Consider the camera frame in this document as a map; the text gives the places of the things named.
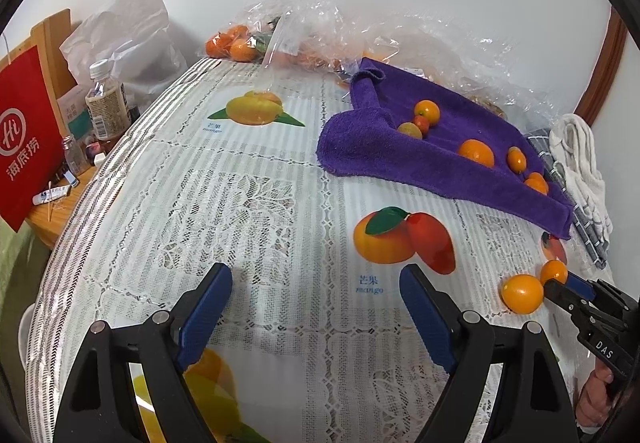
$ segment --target clear plastic wrap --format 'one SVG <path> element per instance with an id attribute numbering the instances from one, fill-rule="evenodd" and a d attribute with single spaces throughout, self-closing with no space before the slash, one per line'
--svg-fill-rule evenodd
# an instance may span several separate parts
<path id="1" fill-rule="evenodd" d="M 243 10 L 206 44 L 207 55 L 262 61 L 255 93 L 279 96 L 303 73 L 331 73 L 348 94 L 363 56 L 447 87 L 506 119 L 522 133 L 553 123 L 544 92 L 511 84 L 511 47 L 429 16 L 389 15 L 352 22 L 333 0 L 265 0 Z"/>
<path id="2" fill-rule="evenodd" d="M 345 83 L 358 70 L 364 41 L 332 0 L 283 0 L 285 11 L 262 61 L 257 90 L 280 88 L 295 71 L 333 73 Z"/>
<path id="3" fill-rule="evenodd" d="M 521 132 L 548 126 L 558 117 L 544 92 L 508 82 L 511 47 L 503 42 L 477 38 L 451 22 L 426 16 L 393 15 L 359 27 L 366 42 L 364 56 L 420 70 Z"/>

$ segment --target toothpick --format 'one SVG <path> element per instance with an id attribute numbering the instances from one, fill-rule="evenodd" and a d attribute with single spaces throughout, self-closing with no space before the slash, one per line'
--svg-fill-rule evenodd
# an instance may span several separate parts
<path id="1" fill-rule="evenodd" d="M 51 222 L 51 181 L 49 181 L 49 203 L 47 203 L 47 219 Z"/>

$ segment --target wooden board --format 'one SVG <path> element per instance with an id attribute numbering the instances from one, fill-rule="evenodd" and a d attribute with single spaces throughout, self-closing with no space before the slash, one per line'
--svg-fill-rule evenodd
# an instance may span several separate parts
<path id="1" fill-rule="evenodd" d="M 68 70 L 65 57 L 60 52 L 60 45 L 69 35 L 71 35 L 69 9 L 63 9 L 31 28 L 31 43 L 38 47 L 42 77 L 61 136 L 67 136 L 69 133 L 56 100 L 76 85 L 76 81 Z"/>

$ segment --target white towel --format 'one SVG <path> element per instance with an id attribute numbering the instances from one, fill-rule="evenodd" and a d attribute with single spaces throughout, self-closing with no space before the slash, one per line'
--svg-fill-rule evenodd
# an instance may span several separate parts
<path id="1" fill-rule="evenodd" d="M 549 132 L 549 147 L 564 168 L 567 192 L 593 221 L 598 238 L 609 244 L 613 225 L 604 204 L 605 184 L 596 168 L 591 128 L 580 116 L 565 114 Z"/>

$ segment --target finger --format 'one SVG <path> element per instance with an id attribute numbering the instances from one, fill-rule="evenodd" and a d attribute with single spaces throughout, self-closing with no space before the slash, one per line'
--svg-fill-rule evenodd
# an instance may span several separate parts
<path id="1" fill-rule="evenodd" d="M 611 369 L 600 359 L 596 359 L 596 368 L 594 372 L 598 379 L 601 379 L 606 383 L 611 383 L 613 381 L 613 373 L 611 372 Z"/>
<path id="2" fill-rule="evenodd" d="M 592 425 L 584 425 L 584 426 L 600 426 L 604 423 L 607 416 L 603 414 L 599 410 L 595 409 L 593 405 L 589 403 L 589 400 L 586 395 L 583 395 L 578 403 L 579 410 L 582 411 L 582 414 L 586 419 L 588 419 Z"/>
<path id="3" fill-rule="evenodd" d="M 589 416 L 584 413 L 582 409 L 582 404 L 578 403 L 578 406 L 575 408 L 575 418 L 577 422 L 583 427 L 597 427 L 599 423 L 594 421 Z"/>
<path id="4" fill-rule="evenodd" d="M 610 401 L 605 383 L 597 378 L 589 378 L 584 384 L 583 394 L 588 397 L 589 404 L 602 414 L 609 413 Z"/>

